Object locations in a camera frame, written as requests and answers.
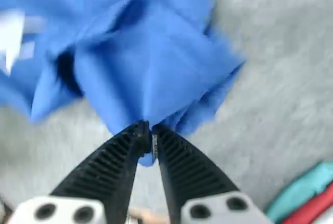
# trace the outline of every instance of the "white fabric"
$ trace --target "white fabric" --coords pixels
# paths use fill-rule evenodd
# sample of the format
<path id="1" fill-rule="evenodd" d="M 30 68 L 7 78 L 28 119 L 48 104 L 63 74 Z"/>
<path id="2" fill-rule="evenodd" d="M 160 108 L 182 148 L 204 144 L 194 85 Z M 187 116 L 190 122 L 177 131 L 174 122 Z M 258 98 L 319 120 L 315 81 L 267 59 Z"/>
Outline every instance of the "white fabric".
<path id="1" fill-rule="evenodd" d="M 332 224 L 333 223 L 333 206 L 323 212 L 312 224 Z"/>

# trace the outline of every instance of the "teal fabric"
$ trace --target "teal fabric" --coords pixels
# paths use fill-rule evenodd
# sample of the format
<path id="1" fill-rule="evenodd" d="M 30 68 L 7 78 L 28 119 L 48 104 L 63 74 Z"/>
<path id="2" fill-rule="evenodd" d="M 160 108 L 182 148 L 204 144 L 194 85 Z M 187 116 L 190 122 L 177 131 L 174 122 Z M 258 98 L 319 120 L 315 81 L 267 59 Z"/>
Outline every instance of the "teal fabric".
<path id="1" fill-rule="evenodd" d="M 296 179 L 269 206 L 267 216 L 274 223 L 289 216 L 333 181 L 333 162 L 321 162 Z"/>

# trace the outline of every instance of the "cloth pile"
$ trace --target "cloth pile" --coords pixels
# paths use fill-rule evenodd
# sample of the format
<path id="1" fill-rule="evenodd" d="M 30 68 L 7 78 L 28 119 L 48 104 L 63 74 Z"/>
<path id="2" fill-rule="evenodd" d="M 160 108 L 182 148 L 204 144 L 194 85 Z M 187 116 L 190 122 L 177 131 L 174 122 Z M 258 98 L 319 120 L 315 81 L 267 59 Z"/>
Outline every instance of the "cloth pile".
<path id="1" fill-rule="evenodd" d="M 215 0 L 0 0 L 45 21 L 31 58 L 0 71 L 0 105 L 36 122 L 86 97 L 116 134 L 138 120 L 191 133 L 214 117 L 243 60 L 213 30 Z M 151 154 L 140 163 L 149 166 Z"/>
<path id="2" fill-rule="evenodd" d="M 266 214 L 280 224 L 333 223 L 333 163 L 321 162 L 296 179 Z"/>

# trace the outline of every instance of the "blue cloth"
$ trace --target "blue cloth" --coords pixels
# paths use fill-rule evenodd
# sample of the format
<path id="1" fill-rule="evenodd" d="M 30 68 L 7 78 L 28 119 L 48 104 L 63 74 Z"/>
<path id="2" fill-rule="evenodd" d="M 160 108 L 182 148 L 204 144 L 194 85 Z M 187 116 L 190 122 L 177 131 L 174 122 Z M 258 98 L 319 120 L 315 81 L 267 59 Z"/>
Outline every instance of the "blue cloth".
<path id="1" fill-rule="evenodd" d="M 279 223 L 308 200 L 322 193 L 332 181 L 333 162 L 317 164 L 279 194 L 267 209 L 267 216 L 274 223 Z"/>
<path id="2" fill-rule="evenodd" d="M 46 19 L 34 57 L 0 73 L 0 103 L 35 122 L 86 97 L 116 134 L 138 120 L 190 133 L 243 63 L 209 26 L 215 0 L 0 0 Z M 140 160 L 149 166 L 151 154 Z"/>

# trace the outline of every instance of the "gray floor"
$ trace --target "gray floor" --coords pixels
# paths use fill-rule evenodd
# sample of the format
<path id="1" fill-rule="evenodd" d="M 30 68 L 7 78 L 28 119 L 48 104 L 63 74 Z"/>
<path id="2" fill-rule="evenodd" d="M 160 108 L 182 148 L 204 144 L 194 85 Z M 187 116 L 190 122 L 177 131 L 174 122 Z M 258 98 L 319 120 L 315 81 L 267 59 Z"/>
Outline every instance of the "gray floor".
<path id="1" fill-rule="evenodd" d="M 220 0 L 218 15 L 248 62 L 189 139 L 263 208 L 333 157 L 333 0 Z M 48 193 L 108 137 L 84 101 L 39 126 L 0 109 L 0 194 L 16 206 Z M 132 205 L 165 211 L 158 166 L 138 168 Z"/>

